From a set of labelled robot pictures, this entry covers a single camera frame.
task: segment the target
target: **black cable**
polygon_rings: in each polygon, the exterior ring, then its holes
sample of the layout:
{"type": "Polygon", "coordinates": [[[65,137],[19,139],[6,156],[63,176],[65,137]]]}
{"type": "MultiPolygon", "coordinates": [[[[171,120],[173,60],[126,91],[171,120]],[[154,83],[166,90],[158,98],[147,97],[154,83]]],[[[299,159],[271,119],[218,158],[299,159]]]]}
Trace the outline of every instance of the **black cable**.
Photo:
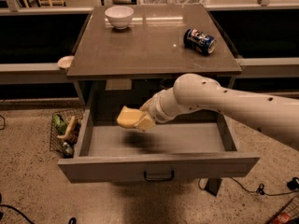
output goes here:
{"type": "Polygon", "coordinates": [[[6,119],[2,115],[0,115],[0,117],[3,120],[3,126],[0,127],[0,131],[2,131],[6,128],[7,124],[6,124],[6,119]]]}
{"type": "Polygon", "coordinates": [[[289,194],[292,194],[292,193],[295,193],[295,192],[299,192],[299,190],[294,190],[294,191],[290,191],[290,192],[283,192],[283,193],[276,193],[276,194],[269,194],[269,193],[266,193],[263,189],[264,189],[264,183],[261,183],[259,185],[259,187],[255,190],[255,191],[252,191],[252,190],[248,190],[246,189],[239,181],[235,180],[234,178],[231,177],[232,180],[234,180],[235,183],[237,183],[243,190],[245,190],[246,192],[248,193],[259,193],[261,195],[266,195],[266,196],[269,196],[269,197],[276,197],[276,196],[282,196],[282,195],[289,195],[289,194]]]}
{"type": "Polygon", "coordinates": [[[6,207],[8,209],[12,209],[15,212],[17,212],[18,214],[20,214],[22,217],[25,218],[26,221],[28,221],[28,223],[30,224],[35,224],[33,221],[31,221],[23,212],[19,211],[17,208],[13,207],[12,205],[5,205],[5,204],[0,204],[0,207],[6,207]]]}

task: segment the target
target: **can lid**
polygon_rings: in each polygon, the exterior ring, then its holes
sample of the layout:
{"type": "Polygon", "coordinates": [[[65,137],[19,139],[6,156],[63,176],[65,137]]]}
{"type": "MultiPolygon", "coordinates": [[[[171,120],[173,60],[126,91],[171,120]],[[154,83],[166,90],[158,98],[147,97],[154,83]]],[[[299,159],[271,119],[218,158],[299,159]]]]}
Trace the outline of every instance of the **can lid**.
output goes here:
{"type": "Polygon", "coordinates": [[[207,53],[208,54],[212,53],[215,48],[216,48],[216,40],[212,40],[208,46],[207,53]]]}

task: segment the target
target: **blue soda can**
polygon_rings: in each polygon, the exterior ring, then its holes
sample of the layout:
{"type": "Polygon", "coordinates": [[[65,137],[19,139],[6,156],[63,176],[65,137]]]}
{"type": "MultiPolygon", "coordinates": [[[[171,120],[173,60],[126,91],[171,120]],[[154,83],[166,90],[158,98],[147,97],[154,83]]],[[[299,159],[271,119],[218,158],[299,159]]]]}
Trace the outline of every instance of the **blue soda can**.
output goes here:
{"type": "Polygon", "coordinates": [[[196,29],[189,28],[184,36],[184,44],[187,48],[208,55],[214,51],[216,39],[212,35],[207,35],[196,29]]]}

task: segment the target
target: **power adapter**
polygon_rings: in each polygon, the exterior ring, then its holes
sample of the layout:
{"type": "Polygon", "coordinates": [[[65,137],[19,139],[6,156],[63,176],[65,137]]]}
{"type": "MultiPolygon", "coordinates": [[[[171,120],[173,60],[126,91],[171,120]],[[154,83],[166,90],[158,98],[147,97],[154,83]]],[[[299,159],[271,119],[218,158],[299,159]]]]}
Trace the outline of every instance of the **power adapter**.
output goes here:
{"type": "Polygon", "coordinates": [[[287,183],[287,187],[290,190],[299,189],[299,178],[298,177],[293,177],[292,181],[287,183]]]}

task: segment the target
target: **black basket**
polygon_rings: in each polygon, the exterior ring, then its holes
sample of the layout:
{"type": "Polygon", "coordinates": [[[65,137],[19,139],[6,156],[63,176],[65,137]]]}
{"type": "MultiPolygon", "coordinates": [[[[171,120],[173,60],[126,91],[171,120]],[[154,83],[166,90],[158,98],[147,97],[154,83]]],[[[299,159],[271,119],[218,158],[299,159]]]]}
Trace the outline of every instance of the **black basket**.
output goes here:
{"type": "Polygon", "coordinates": [[[54,124],[53,124],[53,117],[54,115],[60,115],[65,122],[69,123],[72,116],[75,116],[78,121],[81,121],[83,119],[83,109],[67,109],[62,110],[59,112],[55,112],[52,114],[52,120],[51,120],[51,128],[50,128],[50,151],[58,153],[61,157],[63,157],[63,142],[57,138],[59,135],[54,124]]]}

